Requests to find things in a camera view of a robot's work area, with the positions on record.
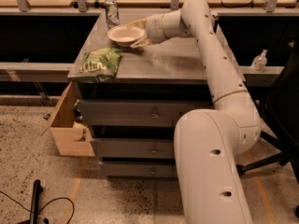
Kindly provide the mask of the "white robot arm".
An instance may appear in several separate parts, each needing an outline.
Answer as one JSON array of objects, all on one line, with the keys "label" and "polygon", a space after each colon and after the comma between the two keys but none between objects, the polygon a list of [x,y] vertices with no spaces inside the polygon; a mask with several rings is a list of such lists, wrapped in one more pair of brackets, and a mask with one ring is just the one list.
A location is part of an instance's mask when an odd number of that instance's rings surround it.
[{"label": "white robot arm", "polygon": [[186,0],[178,11],[128,24],[146,31],[135,48],[193,36],[206,73],[213,107],[186,113],[174,133],[186,224],[253,224],[235,156],[257,143],[261,118],[213,25],[205,0]]}]

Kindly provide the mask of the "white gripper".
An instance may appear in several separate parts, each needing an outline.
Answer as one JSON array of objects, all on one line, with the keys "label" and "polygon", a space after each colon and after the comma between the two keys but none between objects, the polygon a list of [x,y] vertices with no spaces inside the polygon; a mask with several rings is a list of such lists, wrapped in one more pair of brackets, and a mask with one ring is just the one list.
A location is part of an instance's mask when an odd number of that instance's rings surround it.
[{"label": "white gripper", "polygon": [[167,40],[167,36],[164,33],[163,27],[164,14],[156,14],[147,17],[146,19],[140,19],[132,21],[126,24],[128,28],[138,27],[146,29],[147,36],[143,37],[131,45],[132,49],[142,48],[153,44],[160,44]]}]

